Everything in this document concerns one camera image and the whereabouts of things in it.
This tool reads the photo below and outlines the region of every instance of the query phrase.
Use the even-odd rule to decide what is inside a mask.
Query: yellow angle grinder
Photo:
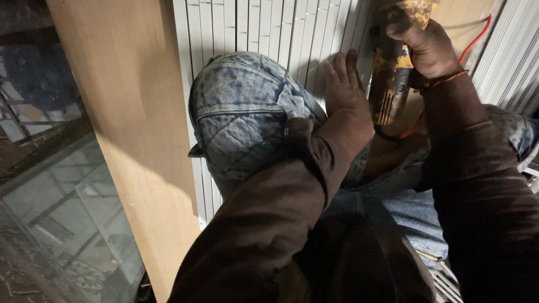
[[[396,141],[398,138],[384,135],[383,125],[393,122],[402,112],[412,81],[413,65],[408,46],[385,34],[392,23],[418,23],[423,29],[429,23],[432,10],[440,0],[383,0],[379,7],[377,23],[381,28],[375,50],[372,82],[369,93],[372,120],[382,138]]]

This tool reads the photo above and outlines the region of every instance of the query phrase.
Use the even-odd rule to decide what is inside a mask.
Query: blue jeans
[[[507,135],[527,166],[537,153],[539,126],[534,120],[488,106],[491,119]],[[277,62],[252,52],[213,57],[191,88],[189,115],[198,144],[191,157],[205,157],[223,198],[246,179],[279,161],[285,149],[285,122],[309,118],[316,131],[327,116],[299,82]],[[321,219],[364,212],[375,224],[397,226],[412,246],[447,257],[432,191],[416,192],[428,147],[394,170],[359,186],[370,144],[355,158],[339,192]],[[429,267],[436,263],[424,258]]]

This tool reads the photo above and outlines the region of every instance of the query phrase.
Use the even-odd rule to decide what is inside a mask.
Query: red power cord
[[[475,45],[475,43],[477,43],[477,41],[479,41],[479,39],[481,39],[481,37],[483,37],[483,35],[485,35],[485,33],[487,32],[488,28],[490,27],[490,24],[492,22],[492,14],[491,15],[488,15],[488,18],[487,18],[487,25],[485,25],[485,28],[483,29],[483,31],[479,34],[479,36],[477,36],[477,38],[475,38],[469,45],[468,47],[466,47],[464,49],[464,52],[462,52],[462,55],[460,56],[460,59],[459,59],[459,62],[462,63],[464,61],[464,58],[466,57],[466,54],[472,49],[472,47]],[[417,120],[412,124],[412,126],[407,130],[405,131],[402,135],[399,136],[399,139],[404,139],[406,137],[408,137],[409,135],[411,135],[413,133],[414,130],[416,130],[416,128],[419,126],[419,123],[421,122],[421,118],[423,118],[423,112],[421,112],[419,114],[419,117],[417,118]]]

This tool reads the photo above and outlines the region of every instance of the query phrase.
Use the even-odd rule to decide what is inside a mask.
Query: metal zipper
[[[427,259],[433,260],[436,263],[445,264],[445,262],[442,261],[443,260],[442,257],[433,256],[433,255],[431,255],[431,254],[429,254],[427,252],[421,251],[421,250],[419,250],[419,249],[417,249],[415,247],[413,249],[416,251],[416,253],[420,254],[421,256],[423,256],[423,257],[425,257]]]

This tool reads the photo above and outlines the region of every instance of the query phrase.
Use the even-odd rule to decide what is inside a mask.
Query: right hand
[[[464,70],[446,32],[432,19],[425,30],[417,23],[394,23],[388,26],[386,33],[408,44],[414,67],[426,79],[446,77]]]

